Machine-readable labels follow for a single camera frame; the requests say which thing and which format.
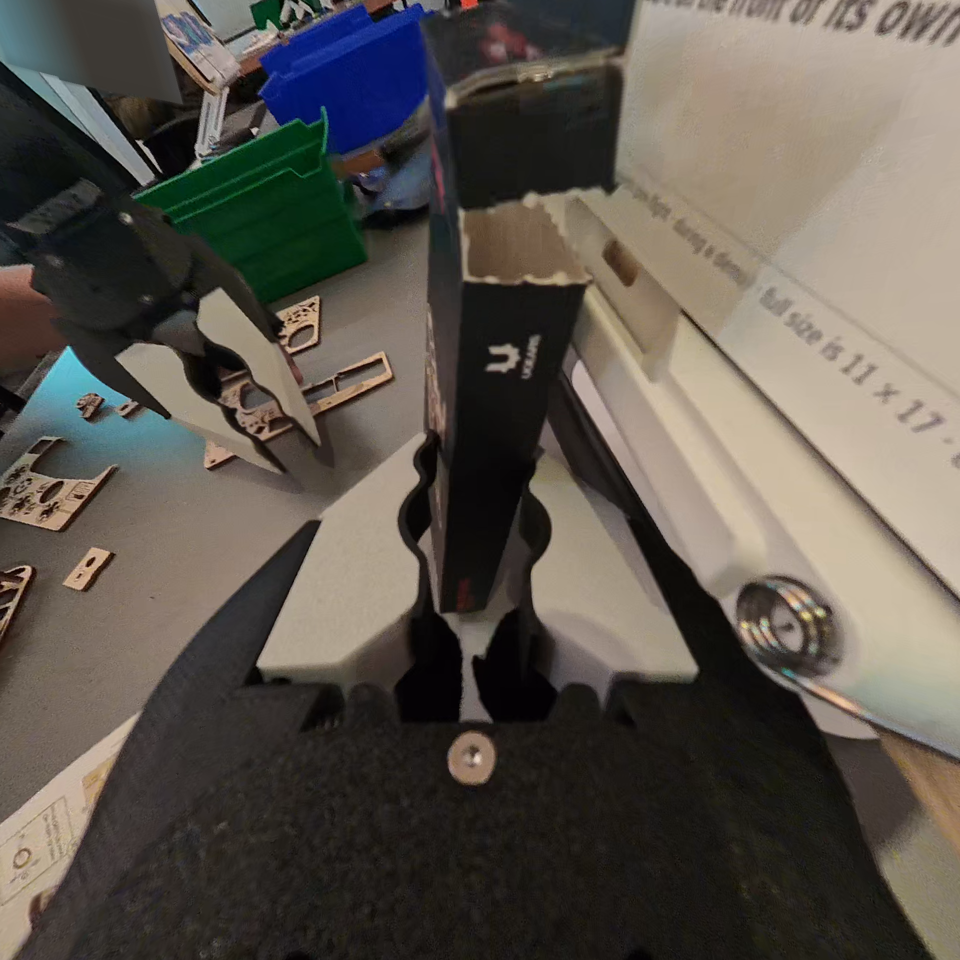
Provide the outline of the white instruction booklet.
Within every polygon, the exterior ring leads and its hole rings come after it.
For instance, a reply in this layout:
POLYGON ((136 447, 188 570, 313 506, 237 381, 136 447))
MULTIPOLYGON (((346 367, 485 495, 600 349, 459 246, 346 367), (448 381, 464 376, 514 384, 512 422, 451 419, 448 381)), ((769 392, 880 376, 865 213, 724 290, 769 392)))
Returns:
POLYGON ((114 762, 139 719, 130 716, 54 776, 1 825, 1 954, 13 957, 59 887, 114 762))

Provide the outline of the curved wooden part sheet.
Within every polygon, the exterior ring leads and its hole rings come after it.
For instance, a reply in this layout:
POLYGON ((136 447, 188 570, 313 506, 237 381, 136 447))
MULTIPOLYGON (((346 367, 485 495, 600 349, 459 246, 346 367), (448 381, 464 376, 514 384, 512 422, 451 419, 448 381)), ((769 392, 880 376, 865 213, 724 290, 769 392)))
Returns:
POLYGON ((29 565, 17 565, 1 571, 1 644, 17 618, 18 607, 26 596, 37 571, 29 565))

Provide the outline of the white printed sign board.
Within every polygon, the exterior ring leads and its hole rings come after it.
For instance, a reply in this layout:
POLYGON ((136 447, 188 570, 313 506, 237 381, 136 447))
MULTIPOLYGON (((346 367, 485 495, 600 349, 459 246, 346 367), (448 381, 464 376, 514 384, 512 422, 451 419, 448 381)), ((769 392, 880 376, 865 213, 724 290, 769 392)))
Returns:
POLYGON ((602 219, 958 594, 958 2, 642 2, 602 219))

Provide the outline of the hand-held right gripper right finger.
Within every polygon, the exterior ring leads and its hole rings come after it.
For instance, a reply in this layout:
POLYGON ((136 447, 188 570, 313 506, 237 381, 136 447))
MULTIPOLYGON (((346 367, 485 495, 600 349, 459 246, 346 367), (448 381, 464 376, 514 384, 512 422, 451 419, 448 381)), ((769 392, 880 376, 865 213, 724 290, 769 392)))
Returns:
POLYGON ((690 683, 698 666, 625 518, 541 453, 518 532, 534 668, 553 688, 690 683))

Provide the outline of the green plastic bin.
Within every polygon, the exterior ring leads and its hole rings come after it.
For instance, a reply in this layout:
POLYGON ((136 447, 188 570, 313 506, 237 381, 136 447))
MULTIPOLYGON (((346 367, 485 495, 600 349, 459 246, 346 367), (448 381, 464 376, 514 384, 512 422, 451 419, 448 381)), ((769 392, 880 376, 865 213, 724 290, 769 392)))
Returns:
POLYGON ((141 190, 273 303, 367 261, 354 193, 328 154, 329 117, 296 118, 195 169, 141 190))

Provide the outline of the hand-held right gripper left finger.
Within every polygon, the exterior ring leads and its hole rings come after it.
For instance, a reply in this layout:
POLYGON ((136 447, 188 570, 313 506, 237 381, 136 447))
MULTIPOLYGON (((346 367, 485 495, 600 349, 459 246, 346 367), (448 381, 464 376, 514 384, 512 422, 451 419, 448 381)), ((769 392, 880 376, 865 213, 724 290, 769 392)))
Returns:
POLYGON ((409 627, 419 561, 402 504, 419 481, 420 432, 319 518, 256 667, 266 681, 394 687, 413 666, 409 627))

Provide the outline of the grey desk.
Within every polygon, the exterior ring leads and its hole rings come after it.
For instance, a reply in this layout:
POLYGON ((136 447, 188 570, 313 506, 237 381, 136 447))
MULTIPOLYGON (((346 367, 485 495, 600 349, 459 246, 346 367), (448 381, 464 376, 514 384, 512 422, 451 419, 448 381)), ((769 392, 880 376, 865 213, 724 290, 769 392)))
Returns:
POLYGON ((35 577, 2 644, 1 817, 138 712, 208 619, 307 521, 424 423, 426 216, 366 234, 366 263, 280 301, 319 295, 321 341, 295 360, 317 383, 384 352, 393 380, 325 414, 313 456, 295 431, 271 449, 306 469, 276 475, 234 461, 203 468, 205 445, 149 411, 115 413, 70 354, 41 381, 2 438, 2 469, 42 436, 63 439, 42 473, 90 478, 118 470, 64 531, 2 522, 2 566, 35 577), (100 414, 75 403, 93 392, 100 414), (63 586, 91 547, 114 559, 86 592, 63 586))

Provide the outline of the blue plastic bin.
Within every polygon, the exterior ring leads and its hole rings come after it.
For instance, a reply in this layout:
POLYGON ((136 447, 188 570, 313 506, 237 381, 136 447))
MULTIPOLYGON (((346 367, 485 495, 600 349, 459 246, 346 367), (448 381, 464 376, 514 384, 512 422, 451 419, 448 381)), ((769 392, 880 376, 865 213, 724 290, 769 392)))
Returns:
POLYGON ((387 138, 426 100, 422 14, 410 7, 283 65, 264 64, 261 99, 280 125, 324 119, 333 155, 387 138))

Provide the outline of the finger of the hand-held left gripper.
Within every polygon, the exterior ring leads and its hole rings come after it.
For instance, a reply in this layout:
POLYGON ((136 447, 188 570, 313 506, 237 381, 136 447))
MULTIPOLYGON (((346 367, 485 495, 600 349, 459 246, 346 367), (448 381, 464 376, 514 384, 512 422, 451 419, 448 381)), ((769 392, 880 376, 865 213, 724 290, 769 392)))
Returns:
MULTIPOLYGON (((253 383, 276 402, 300 433, 301 446, 318 449, 320 435, 310 413, 294 366, 283 346, 271 339, 223 289, 203 296, 198 306, 198 330, 211 344, 236 356, 253 383)), ((266 443, 240 428, 234 414, 214 399, 198 416, 198 435, 265 470, 305 470, 307 461, 294 449, 271 453, 266 443)))
POLYGON ((191 383, 185 358, 172 347, 136 342, 116 360, 179 425, 258 468, 286 473, 262 443, 237 427, 219 400, 205 397, 191 383))

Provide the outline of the person's left hand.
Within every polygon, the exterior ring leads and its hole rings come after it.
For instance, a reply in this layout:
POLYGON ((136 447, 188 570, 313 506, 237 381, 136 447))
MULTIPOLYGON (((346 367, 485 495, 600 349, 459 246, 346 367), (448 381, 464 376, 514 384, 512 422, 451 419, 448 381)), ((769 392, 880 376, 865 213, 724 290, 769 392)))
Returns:
POLYGON ((1 373, 36 366, 46 354, 61 352, 66 340, 55 329, 53 304, 33 287, 28 264, 1 268, 1 373))

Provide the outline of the white plastic device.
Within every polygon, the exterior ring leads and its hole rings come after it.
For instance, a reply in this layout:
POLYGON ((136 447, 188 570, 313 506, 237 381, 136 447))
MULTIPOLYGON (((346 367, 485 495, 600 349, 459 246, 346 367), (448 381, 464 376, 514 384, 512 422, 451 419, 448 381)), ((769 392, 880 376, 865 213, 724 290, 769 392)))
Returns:
POLYGON ((747 655, 788 690, 958 757, 958 598, 801 439, 696 327, 683 320, 652 377, 615 308, 587 289, 572 383, 672 550, 737 633, 760 613, 828 612, 825 671, 747 655))

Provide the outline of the wooden cutout part sheet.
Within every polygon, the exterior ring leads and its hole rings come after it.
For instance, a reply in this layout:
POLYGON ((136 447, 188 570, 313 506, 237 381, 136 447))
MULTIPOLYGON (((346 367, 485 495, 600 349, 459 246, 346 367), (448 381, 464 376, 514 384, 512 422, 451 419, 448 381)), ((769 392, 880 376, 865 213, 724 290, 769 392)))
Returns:
POLYGON ((62 532, 118 471, 118 464, 112 464, 92 478, 58 477, 40 472, 38 462, 63 442, 60 437, 40 437, 2 474, 2 520, 62 532))

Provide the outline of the small square wooden piece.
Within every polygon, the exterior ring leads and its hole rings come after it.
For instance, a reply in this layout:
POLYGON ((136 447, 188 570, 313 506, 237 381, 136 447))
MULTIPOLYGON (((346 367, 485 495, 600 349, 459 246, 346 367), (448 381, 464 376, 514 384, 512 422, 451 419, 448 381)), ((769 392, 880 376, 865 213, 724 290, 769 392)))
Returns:
POLYGON ((91 547, 63 580, 62 585, 68 590, 85 593, 92 588, 114 557, 114 551, 91 547))

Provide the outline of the long wooden frame sheet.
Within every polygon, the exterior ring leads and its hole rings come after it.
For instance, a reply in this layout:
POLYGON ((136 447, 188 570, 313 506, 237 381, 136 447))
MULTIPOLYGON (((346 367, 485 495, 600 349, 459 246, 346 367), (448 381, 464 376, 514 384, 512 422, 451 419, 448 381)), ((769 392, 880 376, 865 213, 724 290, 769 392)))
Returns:
MULTIPOLYGON (((391 383, 394 373, 384 351, 351 366, 343 367, 317 383, 300 388, 309 412, 314 418, 358 400, 367 393, 391 383)), ((283 414, 275 400, 253 404, 254 382, 248 375, 228 378, 221 392, 221 403, 236 415, 238 426, 251 437, 267 443, 293 428, 290 417, 283 414)))

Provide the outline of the black cardboard box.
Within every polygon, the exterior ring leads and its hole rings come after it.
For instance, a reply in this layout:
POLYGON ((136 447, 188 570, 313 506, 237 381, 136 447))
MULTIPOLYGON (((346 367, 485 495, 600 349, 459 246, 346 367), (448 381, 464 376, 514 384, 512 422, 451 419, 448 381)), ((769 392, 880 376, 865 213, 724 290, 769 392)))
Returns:
POLYGON ((638 2, 478 2, 421 24, 425 414, 436 602, 483 610, 592 276, 552 201, 611 195, 638 2))

